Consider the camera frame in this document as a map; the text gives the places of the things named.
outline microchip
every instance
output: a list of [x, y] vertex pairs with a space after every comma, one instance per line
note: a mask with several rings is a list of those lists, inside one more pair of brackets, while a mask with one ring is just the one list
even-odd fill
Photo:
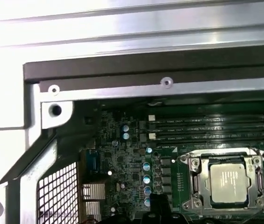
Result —
[[162, 166], [170, 166], [171, 160], [170, 159], [161, 159]]
[[156, 176], [156, 177], [154, 177], [154, 180], [155, 180], [155, 181], [161, 181], [162, 178], [161, 178], [160, 176]]
[[139, 153], [140, 154], [145, 154], [145, 149], [144, 148], [139, 149]]
[[163, 184], [171, 184], [171, 176], [162, 176]]
[[147, 140], [146, 134], [140, 134], [139, 139], [140, 139], [140, 142], [146, 142], [146, 140]]
[[145, 129], [146, 128], [146, 122], [144, 120], [139, 121], [139, 129]]
[[123, 162], [123, 157], [122, 157], [122, 156], [118, 156], [118, 157], [117, 157], [117, 161], [118, 161], [118, 162]]
[[139, 174], [132, 174], [132, 178], [134, 181], [138, 181], [139, 180]]
[[156, 186], [156, 190], [162, 190], [162, 186], [161, 185]]
[[240, 163], [214, 164], [210, 167], [212, 200], [215, 203], [238, 203], [247, 200], [249, 180]]
[[127, 198], [128, 198], [127, 195], [121, 195], [121, 199], [122, 199], [122, 200], [126, 200]]
[[171, 174], [171, 169], [170, 168], [162, 168], [162, 174], [164, 175], [170, 175]]
[[162, 186], [162, 189], [164, 194], [172, 192], [171, 186]]
[[106, 152], [104, 153], [105, 158], [111, 158], [112, 157], [112, 153], [111, 152]]

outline ventilation grille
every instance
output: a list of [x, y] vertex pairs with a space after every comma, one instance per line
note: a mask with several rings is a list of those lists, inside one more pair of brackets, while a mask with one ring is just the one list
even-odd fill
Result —
[[38, 224], [78, 224], [77, 164], [45, 177], [38, 184]]

